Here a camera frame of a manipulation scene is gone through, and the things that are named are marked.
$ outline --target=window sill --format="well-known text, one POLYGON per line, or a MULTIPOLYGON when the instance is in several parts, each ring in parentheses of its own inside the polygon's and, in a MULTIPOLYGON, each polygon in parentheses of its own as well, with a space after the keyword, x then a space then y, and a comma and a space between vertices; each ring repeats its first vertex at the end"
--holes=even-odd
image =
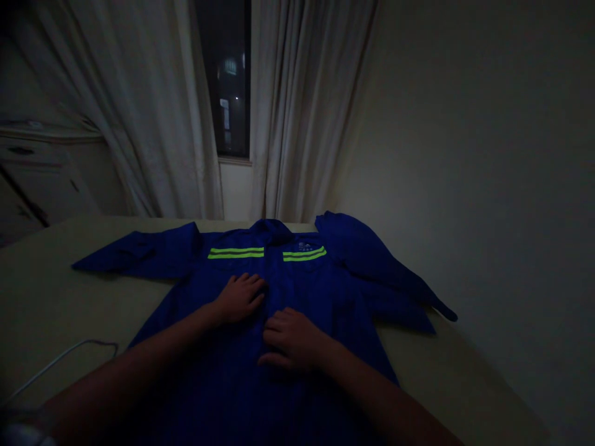
POLYGON ((247 158, 219 155, 218 159, 219 159, 219 164, 243 165, 243 166, 247 166, 247 167, 252 166, 252 161, 250 161, 247 158))

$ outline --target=person's left hand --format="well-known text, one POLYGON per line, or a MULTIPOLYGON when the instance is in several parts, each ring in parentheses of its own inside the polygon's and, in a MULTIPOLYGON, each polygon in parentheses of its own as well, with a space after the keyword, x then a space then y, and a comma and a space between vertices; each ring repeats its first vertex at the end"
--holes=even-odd
POLYGON ((264 294, 252 300, 254 294, 267 283, 259 275, 242 274, 239 278, 231 276, 227 285, 213 302, 221 322, 238 322, 252 314, 265 298, 264 294))

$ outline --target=white table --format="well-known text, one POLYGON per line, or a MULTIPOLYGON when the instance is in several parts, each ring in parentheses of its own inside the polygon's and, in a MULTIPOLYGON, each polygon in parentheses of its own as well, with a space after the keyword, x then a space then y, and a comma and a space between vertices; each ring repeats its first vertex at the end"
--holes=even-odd
MULTIPOLYGON (((84 216, 0 250, 0 378, 7 396, 76 342, 95 338, 123 351, 174 281, 74 271, 70 265, 139 230, 159 232, 189 222, 84 216)), ((196 221, 201 232, 250 223, 196 221)), ((288 224, 294 232, 310 224, 288 224)), ((454 326, 429 313, 437 336, 379 325, 399 381, 467 445, 540 445, 547 431, 454 326)), ((87 344, 64 358, 17 400, 40 404, 106 361, 112 350, 87 344)))

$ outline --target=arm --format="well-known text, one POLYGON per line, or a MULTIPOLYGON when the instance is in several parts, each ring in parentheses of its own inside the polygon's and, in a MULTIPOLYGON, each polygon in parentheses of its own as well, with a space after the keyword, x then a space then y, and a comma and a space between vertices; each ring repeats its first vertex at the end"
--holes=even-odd
POLYGON ((259 364, 326 373, 359 404, 391 444, 462 444, 421 404, 320 331, 302 313, 291 308, 276 312, 267 321, 263 337, 287 356, 266 353, 259 364))
POLYGON ((86 444, 134 406, 161 373, 206 331, 251 314, 264 295, 257 274, 231 277, 219 297, 183 320, 135 345, 72 384, 43 405, 60 445, 86 444))

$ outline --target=reflective stripe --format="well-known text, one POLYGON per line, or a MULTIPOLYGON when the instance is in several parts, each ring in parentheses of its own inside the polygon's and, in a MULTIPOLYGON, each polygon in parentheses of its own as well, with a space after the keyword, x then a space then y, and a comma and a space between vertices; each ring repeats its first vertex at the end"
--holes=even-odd
POLYGON ((264 257, 264 252, 242 252, 242 253, 215 253, 209 254, 207 258, 246 258, 246 257, 264 257))
POLYGON ((314 260, 315 258, 322 257, 326 254, 326 251, 318 252, 312 256, 283 256, 283 261, 306 261, 306 260, 314 260))
POLYGON ((207 258, 246 258, 246 257, 264 257, 264 247, 252 248, 211 248, 207 258))
POLYGON ((264 252, 264 247, 254 247, 254 248, 211 248, 211 254, 215 253, 228 253, 228 252, 252 252, 252 251, 259 251, 264 252))
POLYGON ((313 255, 313 254, 318 254, 319 252, 323 252, 323 251, 324 251, 324 247, 320 247, 314 251, 284 252, 283 257, 285 257, 285 256, 292 256, 292 257, 309 256, 309 255, 313 255))

